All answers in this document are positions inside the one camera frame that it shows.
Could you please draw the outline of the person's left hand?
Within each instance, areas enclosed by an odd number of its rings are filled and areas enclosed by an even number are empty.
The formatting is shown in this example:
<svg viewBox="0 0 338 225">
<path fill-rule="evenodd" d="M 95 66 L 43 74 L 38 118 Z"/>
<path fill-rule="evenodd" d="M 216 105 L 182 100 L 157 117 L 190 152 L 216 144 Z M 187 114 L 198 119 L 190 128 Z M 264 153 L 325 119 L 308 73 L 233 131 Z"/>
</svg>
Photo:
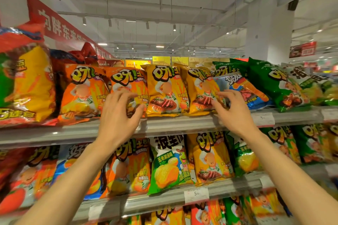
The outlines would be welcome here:
<svg viewBox="0 0 338 225">
<path fill-rule="evenodd" d="M 126 113 L 128 101 L 136 96 L 137 93 L 118 91 L 106 97 L 95 142 L 110 153 L 131 138 L 136 130 L 130 128 L 130 118 Z"/>
</svg>

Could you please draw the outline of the person's right hand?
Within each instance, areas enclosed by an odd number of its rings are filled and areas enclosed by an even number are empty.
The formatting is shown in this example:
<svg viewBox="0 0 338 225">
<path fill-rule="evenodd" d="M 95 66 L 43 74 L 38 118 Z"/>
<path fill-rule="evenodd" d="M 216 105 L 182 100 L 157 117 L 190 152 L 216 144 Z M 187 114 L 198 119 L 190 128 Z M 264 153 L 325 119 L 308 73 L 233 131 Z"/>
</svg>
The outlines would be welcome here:
<svg viewBox="0 0 338 225">
<path fill-rule="evenodd" d="M 227 109 L 227 120 L 222 121 L 227 129 L 248 142 L 263 138 L 264 135 L 255 125 L 251 112 L 240 92 L 226 90 L 217 92 L 217 95 L 230 101 L 230 107 Z"/>
</svg>

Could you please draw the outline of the yellow potato stick packet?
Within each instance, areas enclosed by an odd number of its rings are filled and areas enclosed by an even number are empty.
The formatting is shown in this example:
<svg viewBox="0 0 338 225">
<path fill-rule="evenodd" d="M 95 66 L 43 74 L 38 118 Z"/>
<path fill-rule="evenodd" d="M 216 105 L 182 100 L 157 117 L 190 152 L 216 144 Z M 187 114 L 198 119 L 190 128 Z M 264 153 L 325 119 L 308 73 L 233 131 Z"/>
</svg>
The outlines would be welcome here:
<svg viewBox="0 0 338 225">
<path fill-rule="evenodd" d="M 223 132 L 187 134 L 189 160 L 193 162 L 197 185 L 235 176 Z"/>
<path fill-rule="evenodd" d="M 189 112 L 189 97 L 179 67 L 151 64 L 141 68 L 147 76 L 147 117 L 176 117 Z"/>
<path fill-rule="evenodd" d="M 189 97 L 188 116 L 205 116 L 214 113 L 212 101 L 219 102 L 226 108 L 225 98 L 219 96 L 218 84 L 212 72 L 206 67 L 191 68 L 183 64 L 174 64 L 180 69 L 180 76 L 185 84 Z"/>
</svg>

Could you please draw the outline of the person's right forearm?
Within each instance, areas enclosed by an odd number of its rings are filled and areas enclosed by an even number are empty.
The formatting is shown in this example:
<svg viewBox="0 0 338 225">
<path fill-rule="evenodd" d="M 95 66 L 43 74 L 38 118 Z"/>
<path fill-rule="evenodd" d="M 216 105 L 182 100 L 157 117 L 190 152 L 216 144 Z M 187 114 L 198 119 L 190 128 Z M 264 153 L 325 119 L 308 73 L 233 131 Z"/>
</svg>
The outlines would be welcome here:
<svg viewBox="0 0 338 225">
<path fill-rule="evenodd" d="M 302 225 L 338 225 L 338 201 L 273 146 L 256 126 L 240 131 L 282 199 Z"/>
</svg>

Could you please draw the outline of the person's left forearm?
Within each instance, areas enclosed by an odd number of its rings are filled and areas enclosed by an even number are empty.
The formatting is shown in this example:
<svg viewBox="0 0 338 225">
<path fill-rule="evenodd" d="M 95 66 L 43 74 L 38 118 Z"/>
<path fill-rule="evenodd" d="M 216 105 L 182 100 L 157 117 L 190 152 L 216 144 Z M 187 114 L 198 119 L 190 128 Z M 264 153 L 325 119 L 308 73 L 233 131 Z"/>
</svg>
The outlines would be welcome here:
<svg viewBox="0 0 338 225">
<path fill-rule="evenodd" d="M 68 225 L 98 172 L 126 139 L 97 138 L 14 225 Z"/>
</svg>

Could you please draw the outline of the dark green potato stick packet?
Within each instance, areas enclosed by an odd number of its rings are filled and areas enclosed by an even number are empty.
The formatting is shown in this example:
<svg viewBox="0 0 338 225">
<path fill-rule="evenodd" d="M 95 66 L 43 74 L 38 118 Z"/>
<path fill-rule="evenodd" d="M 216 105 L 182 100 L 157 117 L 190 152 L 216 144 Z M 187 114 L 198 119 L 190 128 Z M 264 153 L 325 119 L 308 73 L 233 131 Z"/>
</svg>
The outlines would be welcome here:
<svg viewBox="0 0 338 225">
<path fill-rule="evenodd" d="M 301 165 L 301 158 L 298 152 L 295 138 L 288 126 L 274 126 L 260 128 L 274 146 L 283 154 L 288 156 L 294 163 Z"/>
<path fill-rule="evenodd" d="M 291 131 L 303 164 L 332 163 L 328 129 L 323 123 L 293 125 Z"/>
<path fill-rule="evenodd" d="M 311 109 L 308 96 L 299 84 L 279 66 L 249 57 L 247 77 L 258 90 L 272 99 L 279 112 Z"/>
<path fill-rule="evenodd" d="M 248 61 L 230 59 L 230 62 L 213 61 L 215 66 L 214 76 L 223 76 L 232 73 L 239 73 L 241 76 L 247 76 Z"/>
</svg>

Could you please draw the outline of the white price label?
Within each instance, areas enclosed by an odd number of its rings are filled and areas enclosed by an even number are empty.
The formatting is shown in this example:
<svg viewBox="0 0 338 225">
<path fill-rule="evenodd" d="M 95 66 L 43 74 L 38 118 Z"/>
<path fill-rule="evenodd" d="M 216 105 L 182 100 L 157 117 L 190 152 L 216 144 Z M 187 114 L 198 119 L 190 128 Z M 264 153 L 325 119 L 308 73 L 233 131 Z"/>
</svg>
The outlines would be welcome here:
<svg viewBox="0 0 338 225">
<path fill-rule="evenodd" d="M 91 205 L 88 211 L 88 220 L 94 221 L 105 218 L 104 209 L 105 209 L 104 203 Z"/>
<path fill-rule="evenodd" d="M 259 128 L 273 127 L 276 124 L 272 112 L 253 112 L 251 117 Z"/>
<path fill-rule="evenodd" d="M 338 122 L 338 108 L 321 109 L 324 123 Z"/>
<path fill-rule="evenodd" d="M 207 187 L 197 187 L 184 190 L 185 205 L 209 201 L 209 190 Z"/>
<path fill-rule="evenodd" d="M 272 182 L 272 180 L 270 179 L 268 175 L 262 175 L 260 177 L 260 182 L 262 184 L 263 190 L 275 188 L 274 183 Z"/>
</svg>

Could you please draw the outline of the yellow background sign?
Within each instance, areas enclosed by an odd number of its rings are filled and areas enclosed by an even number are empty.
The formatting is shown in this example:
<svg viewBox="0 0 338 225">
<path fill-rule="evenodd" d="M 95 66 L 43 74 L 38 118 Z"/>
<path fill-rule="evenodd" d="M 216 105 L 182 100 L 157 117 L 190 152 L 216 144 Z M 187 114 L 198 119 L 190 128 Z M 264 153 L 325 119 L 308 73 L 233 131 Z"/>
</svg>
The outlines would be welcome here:
<svg viewBox="0 0 338 225">
<path fill-rule="evenodd" d="M 142 65 L 151 64 L 151 60 L 125 60 L 125 67 L 141 69 Z"/>
<path fill-rule="evenodd" d="M 189 57 L 171 57 L 171 63 L 189 66 Z"/>
<path fill-rule="evenodd" d="M 152 57 L 152 64 L 154 65 L 171 65 L 171 57 L 168 56 L 153 56 Z"/>
</svg>

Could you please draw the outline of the green white chip packet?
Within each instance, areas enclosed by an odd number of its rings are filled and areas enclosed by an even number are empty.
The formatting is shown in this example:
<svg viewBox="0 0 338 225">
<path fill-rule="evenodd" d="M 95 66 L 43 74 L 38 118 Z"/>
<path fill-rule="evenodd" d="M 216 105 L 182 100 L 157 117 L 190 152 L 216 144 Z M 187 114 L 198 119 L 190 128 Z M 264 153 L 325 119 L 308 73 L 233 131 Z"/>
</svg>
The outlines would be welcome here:
<svg viewBox="0 0 338 225">
<path fill-rule="evenodd" d="M 234 157 L 236 177 L 263 170 L 259 159 L 242 138 L 228 130 L 225 131 L 225 137 Z"/>
<path fill-rule="evenodd" d="M 148 195 L 187 184 L 195 184 L 189 169 L 184 135 L 155 136 L 149 138 L 153 154 Z"/>
</svg>

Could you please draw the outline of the blue chip packet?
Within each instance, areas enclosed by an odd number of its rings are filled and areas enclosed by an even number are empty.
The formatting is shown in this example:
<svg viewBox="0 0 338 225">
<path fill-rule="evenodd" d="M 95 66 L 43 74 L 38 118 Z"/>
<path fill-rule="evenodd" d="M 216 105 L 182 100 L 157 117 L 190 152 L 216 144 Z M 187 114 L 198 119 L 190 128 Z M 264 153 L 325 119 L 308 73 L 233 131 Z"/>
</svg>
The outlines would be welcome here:
<svg viewBox="0 0 338 225">
<path fill-rule="evenodd" d="M 52 184 L 64 174 L 80 157 L 90 143 L 77 143 L 61 145 L 58 153 L 56 170 L 53 175 Z M 91 184 L 84 200 L 99 199 L 104 191 L 104 172 L 103 168 L 98 172 L 95 180 Z"/>
</svg>

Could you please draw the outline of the red blue snack packet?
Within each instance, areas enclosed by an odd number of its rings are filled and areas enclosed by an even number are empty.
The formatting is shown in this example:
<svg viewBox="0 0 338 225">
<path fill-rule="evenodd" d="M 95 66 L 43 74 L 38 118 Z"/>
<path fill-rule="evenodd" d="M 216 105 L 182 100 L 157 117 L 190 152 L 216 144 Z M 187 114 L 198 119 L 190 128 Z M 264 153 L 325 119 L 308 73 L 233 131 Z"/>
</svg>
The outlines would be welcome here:
<svg viewBox="0 0 338 225">
<path fill-rule="evenodd" d="M 89 42 L 85 42 L 80 51 L 66 52 L 59 49 L 49 49 L 49 52 L 54 64 L 99 65 L 96 50 Z"/>
</svg>

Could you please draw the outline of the white square column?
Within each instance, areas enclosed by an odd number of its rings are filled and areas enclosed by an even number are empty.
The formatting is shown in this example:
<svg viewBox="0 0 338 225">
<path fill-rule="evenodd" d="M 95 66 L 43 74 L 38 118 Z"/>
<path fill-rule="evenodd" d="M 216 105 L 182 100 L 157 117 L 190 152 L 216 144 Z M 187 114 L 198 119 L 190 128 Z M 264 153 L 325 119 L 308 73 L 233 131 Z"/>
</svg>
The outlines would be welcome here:
<svg viewBox="0 0 338 225">
<path fill-rule="evenodd" d="M 294 11 L 278 0 L 254 0 L 248 4 L 245 58 L 287 63 L 292 40 Z"/>
</svg>

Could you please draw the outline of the light green chip packet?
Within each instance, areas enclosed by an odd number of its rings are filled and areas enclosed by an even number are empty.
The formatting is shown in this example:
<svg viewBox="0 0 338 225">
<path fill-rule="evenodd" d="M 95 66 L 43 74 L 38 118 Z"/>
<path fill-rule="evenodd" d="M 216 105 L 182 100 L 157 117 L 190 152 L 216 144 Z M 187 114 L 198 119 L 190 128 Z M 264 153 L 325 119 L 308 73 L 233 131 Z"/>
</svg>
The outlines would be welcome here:
<svg viewBox="0 0 338 225">
<path fill-rule="evenodd" d="M 313 75 L 323 92 L 323 105 L 338 106 L 338 84 L 323 74 Z"/>
<path fill-rule="evenodd" d="M 287 72 L 292 82 L 300 87 L 302 93 L 308 97 L 311 105 L 320 106 L 322 104 L 323 91 L 319 84 L 301 66 L 281 63 L 281 68 Z"/>
</svg>

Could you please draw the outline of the red hanging sign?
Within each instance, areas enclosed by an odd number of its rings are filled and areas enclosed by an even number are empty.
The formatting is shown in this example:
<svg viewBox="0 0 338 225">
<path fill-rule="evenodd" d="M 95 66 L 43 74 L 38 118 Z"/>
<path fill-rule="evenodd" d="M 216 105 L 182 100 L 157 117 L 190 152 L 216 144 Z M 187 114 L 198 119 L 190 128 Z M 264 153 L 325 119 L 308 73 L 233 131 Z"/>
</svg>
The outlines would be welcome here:
<svg viewBox="0 0 338 225">
<path fill-rule="evenodd" d="M 294 45 L 290 47 L 289 58 L 313 56 L 316 53 L 317 42 L 311 41 L 304 44 Z"/>
</svg>

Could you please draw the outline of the row of mixed snack packets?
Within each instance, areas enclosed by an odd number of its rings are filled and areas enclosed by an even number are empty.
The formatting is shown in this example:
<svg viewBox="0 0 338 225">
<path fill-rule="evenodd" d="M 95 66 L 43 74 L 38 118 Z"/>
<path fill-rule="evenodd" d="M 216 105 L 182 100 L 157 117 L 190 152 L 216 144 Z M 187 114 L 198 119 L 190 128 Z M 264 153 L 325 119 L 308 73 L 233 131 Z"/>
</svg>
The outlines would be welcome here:
<svg viewBox="0 0 338 225">
<path fill-rule="evenodd" d="M 255 190 L 247 195 L 166 207 L 110 225 L 285 225 L 287 220 L 276 190 Z"/>
</svg>

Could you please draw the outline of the large yellow red snack bag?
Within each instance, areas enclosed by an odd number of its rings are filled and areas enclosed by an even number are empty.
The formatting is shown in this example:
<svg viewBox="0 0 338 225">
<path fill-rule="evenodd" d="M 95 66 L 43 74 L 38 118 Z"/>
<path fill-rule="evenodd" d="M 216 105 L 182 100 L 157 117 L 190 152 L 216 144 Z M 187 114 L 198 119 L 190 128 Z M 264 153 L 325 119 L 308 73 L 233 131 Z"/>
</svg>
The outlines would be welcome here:
<svg viewBox="0 0 338 225">
<path fill-rule="evenodd" d="M 0 128 L 44 123 L 55 105 L 44 26 L 0 27 Z"/>
</svg>

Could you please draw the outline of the orange tomato potato stick packet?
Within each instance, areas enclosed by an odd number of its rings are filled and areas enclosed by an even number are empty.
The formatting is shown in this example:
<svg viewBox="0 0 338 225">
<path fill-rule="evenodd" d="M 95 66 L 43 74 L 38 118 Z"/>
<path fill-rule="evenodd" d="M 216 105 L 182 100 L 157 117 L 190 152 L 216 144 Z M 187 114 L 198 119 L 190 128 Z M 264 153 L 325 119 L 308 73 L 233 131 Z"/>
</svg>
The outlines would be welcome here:
<svg viewBox="0 0 338 225">
<path fill-rule="evenodd" d="M 23 193 L 19 208 L 27 208 L 40 199 L 51 186 L 57 166 L 60 145 L 34 149 L 17 176 L 16 187 Z"/>
</svg>

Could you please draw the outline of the long red banner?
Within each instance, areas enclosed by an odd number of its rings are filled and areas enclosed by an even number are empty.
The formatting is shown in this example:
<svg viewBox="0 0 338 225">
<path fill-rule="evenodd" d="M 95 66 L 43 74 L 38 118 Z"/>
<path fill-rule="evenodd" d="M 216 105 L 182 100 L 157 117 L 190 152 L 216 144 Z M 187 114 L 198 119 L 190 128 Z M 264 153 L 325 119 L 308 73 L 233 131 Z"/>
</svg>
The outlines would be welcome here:
<svg viewBox="0 0 338 225">
<path fill-rule="evenodd" d="M 44 35 L 75 50 L 82 49 L 85 42 L 91 43 L 98 58 L 113 58 L 104 48 L 65 20 L 40 0 L 27 0 L 30 21 L 45 20 Z"/>
</svg>

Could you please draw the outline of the red tomato snack packet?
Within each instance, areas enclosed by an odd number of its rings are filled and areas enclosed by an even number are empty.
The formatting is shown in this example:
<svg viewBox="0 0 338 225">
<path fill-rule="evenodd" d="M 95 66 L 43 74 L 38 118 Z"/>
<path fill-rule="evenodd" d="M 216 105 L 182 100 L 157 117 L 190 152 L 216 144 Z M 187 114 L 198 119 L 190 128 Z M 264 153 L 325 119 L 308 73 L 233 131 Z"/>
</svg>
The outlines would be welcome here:
<svg viewBox="0 0 338 225">
<path fill-rule="evenodd" d="M 0 150 L 0 216 L 18 210 L 25 200 L 20 170 L 34 152 L 32 147 Z"/>
</svg>

